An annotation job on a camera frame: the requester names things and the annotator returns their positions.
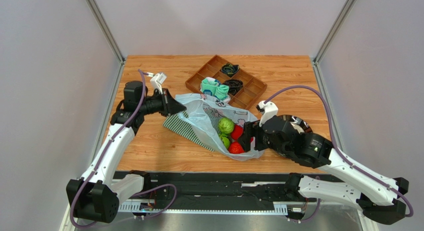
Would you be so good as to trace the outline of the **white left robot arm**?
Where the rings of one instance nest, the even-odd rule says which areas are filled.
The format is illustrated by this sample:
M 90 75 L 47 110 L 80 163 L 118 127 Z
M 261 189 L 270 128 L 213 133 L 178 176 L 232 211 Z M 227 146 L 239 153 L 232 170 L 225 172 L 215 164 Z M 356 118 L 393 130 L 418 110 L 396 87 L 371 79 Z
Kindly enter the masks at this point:
M 111 223 L 119 205 L 134 196 L 149 193 L 150 176 L 144 171 L 131 171 L 120 181 L 113 183 L 117 166 L 135 138 L 145 116 L 159 113 L 164 117 L 184 112 L 187 108 L 176 101 L 168 89 L 155 86 L 153 95 L 142 81 L 126 83 L 123 100 L 112 115 L 107 138 L 89 168 L 79 179 L 71 179 L 66 192 L 70 203 L 70 219 L 81 228 L 75 219 Z

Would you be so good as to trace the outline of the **orange red wrinkled fruit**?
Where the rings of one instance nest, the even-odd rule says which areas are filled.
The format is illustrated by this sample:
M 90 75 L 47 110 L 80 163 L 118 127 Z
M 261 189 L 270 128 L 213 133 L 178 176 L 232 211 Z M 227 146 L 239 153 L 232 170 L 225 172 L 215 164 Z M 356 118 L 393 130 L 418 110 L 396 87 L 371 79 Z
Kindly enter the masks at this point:
M 242 146 L 237 142 L 237 141 L 235 141 L 235 142 L 232 142 L 231 144 L 230 144 L 230 146 L 228 147 L 228 149 L 227 149 L 228 151 L 229 151 L 229 153 L 231 153 L 231 154 L 242 154 L 242 153 L 244 153 L 245 151 L 243 150 L 243 148 L 242 148 Z

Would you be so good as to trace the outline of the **red bell pepper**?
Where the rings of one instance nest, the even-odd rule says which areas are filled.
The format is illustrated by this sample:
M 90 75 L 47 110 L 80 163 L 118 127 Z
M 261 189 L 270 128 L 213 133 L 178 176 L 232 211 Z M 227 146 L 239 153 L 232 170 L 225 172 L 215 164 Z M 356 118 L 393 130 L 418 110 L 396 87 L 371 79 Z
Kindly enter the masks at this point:
M 234 140 L 237 141 L 241 135 L 243 134 L 243 128 L 239 125 L 234 125 L 234 129 L 230 134 L 230 137 Z

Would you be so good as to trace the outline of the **right aluminium frame post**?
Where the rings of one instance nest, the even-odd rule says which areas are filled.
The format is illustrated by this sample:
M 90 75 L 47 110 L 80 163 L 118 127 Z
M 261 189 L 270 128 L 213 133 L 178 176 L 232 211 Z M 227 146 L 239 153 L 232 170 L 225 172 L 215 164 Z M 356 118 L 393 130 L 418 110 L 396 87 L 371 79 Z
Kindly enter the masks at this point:
M 324 57 L 325 53 L 329 49 L 332 41 L 335 39 L 338 31 L 341 29 L 344 21 L 348 17 L 352 7 L 357 0 L 346 0 L 338 16 L 336 17 L 333 25 L 331 26 L 327 36 L 325 37 L 322 45 L 320 46 L 316 56 L 314 57 L 314 63 L 318 64 Z

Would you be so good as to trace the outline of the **aluminium frame post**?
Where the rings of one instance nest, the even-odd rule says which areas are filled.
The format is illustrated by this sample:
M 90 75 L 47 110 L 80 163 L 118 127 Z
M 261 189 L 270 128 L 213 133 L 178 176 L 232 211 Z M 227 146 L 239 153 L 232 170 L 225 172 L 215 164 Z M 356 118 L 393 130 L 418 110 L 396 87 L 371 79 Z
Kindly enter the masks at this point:
M 123 55 L 121 49 L 119 48 L 119 45 L 117 43 L 117 41 L 115 40 L 111 29 L 109 28 L 103 13 L 97 3 L 96 0 L 85 0 L 88 7 L 90 8 L 93 16 L 95 17 L 101 31 L 103 32 L 107 42 L 109 43 L 115 57 L 117 58 L 117 60 L 119 61 L 120 64 L 124 64 L 125 63 L 125 56 Z
M 327 36 L 325 37 L 322 45 L 320 46 L 316 56 L 314 57 L 314 63 L 318 64 L 324 57 L 325 53 L 329 49 L 332 41 L 335 39 L 338 31 L 341 29 L 344 21 L 348 17 L 352 7 L 357 0 L 346 0 L 338 16 L 336 17 L 333 25 L 331 26 Z

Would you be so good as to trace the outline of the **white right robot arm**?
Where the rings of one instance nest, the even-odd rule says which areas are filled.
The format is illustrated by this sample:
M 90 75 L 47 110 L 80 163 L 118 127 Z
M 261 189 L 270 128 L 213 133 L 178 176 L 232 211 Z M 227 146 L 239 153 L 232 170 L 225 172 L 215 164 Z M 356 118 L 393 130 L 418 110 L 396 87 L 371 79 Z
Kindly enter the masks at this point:
M 283 191 L 291 201 L 317 199 L 341 203 L 384 225 L 394 224 L 414 213 L 405 198 L 408 180 L 383 176 L 350 159 L 298 117 L 279 115 L 265 123 L 259 120 L 247 122 L 238 143 L 244 151 L 272 149 L 299 165 L 337 178 L 337 182 L 321 181 L 305 174 L 291 173 Z

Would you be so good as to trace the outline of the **black round plate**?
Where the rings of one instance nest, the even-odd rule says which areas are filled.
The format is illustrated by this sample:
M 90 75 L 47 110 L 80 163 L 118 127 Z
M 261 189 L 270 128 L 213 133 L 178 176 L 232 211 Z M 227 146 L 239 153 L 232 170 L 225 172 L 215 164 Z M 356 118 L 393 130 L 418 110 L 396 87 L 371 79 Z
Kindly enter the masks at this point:
M 312 128 L 310 125 L 301 119 L 300 117 L 294 115 L 280 115 L 279 118 L 283 120 L 283 122 L 289 122 L 293 128 L 288 128 L 284 126 L 282 131 L 282 151 L 278 151 L 278 153 L 285 157 L 290 158 L 290 153 L 294 151 L 293 149 L 293 141 L 298 136 L 298 133 L 312 133 Z

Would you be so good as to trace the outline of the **green custard apple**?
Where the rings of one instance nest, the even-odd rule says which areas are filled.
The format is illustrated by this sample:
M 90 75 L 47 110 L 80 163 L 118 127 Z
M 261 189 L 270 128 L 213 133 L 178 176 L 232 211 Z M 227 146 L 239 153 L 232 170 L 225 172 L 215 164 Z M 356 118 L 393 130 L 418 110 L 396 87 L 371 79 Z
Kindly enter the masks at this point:
M 234 127 L 235 127 L 235 123 L 227 117 L 221 118 L 218 122 L 218 129 L 221 133 L 224 133 L 224 134 L 232 133 L 234 130 Z

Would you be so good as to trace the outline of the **left aluminium frame post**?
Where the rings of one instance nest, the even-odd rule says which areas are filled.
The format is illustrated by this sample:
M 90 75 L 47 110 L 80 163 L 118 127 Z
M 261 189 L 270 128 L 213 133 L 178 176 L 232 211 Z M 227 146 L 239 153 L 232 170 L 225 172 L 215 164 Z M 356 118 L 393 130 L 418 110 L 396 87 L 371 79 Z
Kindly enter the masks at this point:
M 97 3 L 96 0 L 85 0 L 88 7 L 90 8 L 93 16 L 95 17 L 101 31 L 103 32 L 107 42 L 109 43 L 115 57 L 117 58 L 117 60 L 119 61 L 120 64 L 124 64 L 125 63 L 125 56 L 123 55 L 121 49 L 119 48 L 119 45 L 117 43 L 117 41 L 115 40 L 111 29 L 109 28 L 103 13 Z

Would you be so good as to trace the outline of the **green white striped cloth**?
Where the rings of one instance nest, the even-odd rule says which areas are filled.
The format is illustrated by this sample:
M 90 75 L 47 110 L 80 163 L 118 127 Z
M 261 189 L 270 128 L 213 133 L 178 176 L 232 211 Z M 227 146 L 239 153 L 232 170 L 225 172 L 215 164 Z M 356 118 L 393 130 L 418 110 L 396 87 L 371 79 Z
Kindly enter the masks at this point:
M 179 115 L 183 115 L 185 118 L 188 118 L 187 112 L 181 112 L 176 115 L 169 116 L 165 119 L 163 126 L 170 131 L 186 138 L 187 140 L 211 151 L 214 152 L 214 150 L 204 143 L 202 143 L 197 135 L 195 134 L 192 126 L 188 124 L 187 122 L 180 119 Z

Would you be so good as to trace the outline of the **light blue printed plastic bag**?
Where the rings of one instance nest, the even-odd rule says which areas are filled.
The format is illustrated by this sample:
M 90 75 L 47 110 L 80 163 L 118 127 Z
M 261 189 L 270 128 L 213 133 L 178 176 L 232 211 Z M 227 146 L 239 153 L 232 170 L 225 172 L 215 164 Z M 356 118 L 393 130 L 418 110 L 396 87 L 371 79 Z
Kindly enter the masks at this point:
M 264 150 L 257 150 L 253 143 L 249 145 L 249 152 L 231 154 L 218 136 L 218 123 L 221 118 L 226 117 L 239 126 L 244 126 L 245 122 L 256 121 L 257 117 L 248 110 L 232 107 L 205 94 L 176 95 L 176 101 L 187 108 L 184 113 L 178 113 L 178 118 L 192 127 L 197 138 L 206 147 L 238 161 L 258 159 L 264 154 Z

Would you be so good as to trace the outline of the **teal white sock pair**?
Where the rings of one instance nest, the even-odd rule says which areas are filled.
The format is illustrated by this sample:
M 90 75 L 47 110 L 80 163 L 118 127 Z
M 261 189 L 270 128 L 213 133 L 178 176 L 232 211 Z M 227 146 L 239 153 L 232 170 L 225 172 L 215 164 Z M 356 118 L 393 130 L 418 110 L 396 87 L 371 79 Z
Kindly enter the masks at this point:
M 229 86 L 223 85 L 219 80 L 212 77 L 206 77 L 201 81 L 200 91 L 223 102 L 230 100 Z

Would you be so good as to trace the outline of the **green watermelon toy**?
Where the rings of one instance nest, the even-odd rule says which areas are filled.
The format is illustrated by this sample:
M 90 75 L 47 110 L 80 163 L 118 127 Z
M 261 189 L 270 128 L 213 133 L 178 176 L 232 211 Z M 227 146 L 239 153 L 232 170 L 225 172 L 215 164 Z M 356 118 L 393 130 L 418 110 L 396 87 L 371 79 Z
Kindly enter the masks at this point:
M 221 134 L 219 134 L 219 138 L 221 139 L 225 148 L 229 149 L 229 147 L 231 145 L 231 140 L 230 140 L 230 137 L 228 136 L 228 134 L 221 133 Z

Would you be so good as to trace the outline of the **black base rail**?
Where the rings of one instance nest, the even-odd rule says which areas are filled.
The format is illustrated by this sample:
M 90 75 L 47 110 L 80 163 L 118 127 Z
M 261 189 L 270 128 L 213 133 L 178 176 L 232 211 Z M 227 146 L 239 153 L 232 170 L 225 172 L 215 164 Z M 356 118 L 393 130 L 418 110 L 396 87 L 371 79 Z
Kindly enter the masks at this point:
M 131 198 L 118 208 L 120 214 L 224 214 L 309 216 L 317 205 L 315 198 L 294 198 L 285 194 L 289 174 L 257 173 L 173 173 L 151 172 L 148 189 L 164 184 L 152 194 Z

